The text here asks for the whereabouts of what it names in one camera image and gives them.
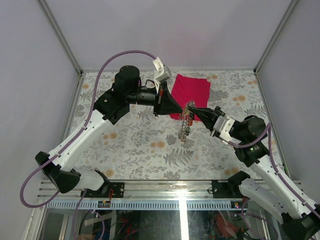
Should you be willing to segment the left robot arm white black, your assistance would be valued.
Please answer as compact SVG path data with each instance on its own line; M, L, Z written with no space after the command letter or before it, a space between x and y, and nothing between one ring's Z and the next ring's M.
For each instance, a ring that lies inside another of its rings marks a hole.
M111 88L94 99L93 110L83 123L49 153L41 151L36 155L36 162L44 166L42 172L59 193L65 194L75 188L92 190L101 198L109 193L109 180L101 171L77 170L76 162L99 135L129 113L131 105L151 106L156 116L182 113L182 107L169 92L169 78L171 72L167 66L156 69L151 81L154 87L150 88L141 85L137 67L123 66Z

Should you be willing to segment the round metal key ring disc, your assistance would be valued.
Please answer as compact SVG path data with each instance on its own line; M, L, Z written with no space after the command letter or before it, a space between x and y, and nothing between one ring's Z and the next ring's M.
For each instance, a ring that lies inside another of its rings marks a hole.
M183 108L182 114L179 119L182 120L180 130L178 132L178 139L185 143L187 141L187 137L191 132L191 126L193 125L193 120L195 118L194 114L189 110L189 107L195 107L195 101L189 101L185 107Z

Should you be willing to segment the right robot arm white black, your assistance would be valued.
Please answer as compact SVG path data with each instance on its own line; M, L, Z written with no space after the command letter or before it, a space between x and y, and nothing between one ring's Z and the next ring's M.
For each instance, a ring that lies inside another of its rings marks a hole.
M320 230L320 205L305 194L276 164L270 138L272 125L255 115L238 121L215 109L190 106L211 135L233 147L237 159L255 172L268 186L260 186L247 173L240 171L228 179L228 192L256 202L281 224L291 240L309 240Z

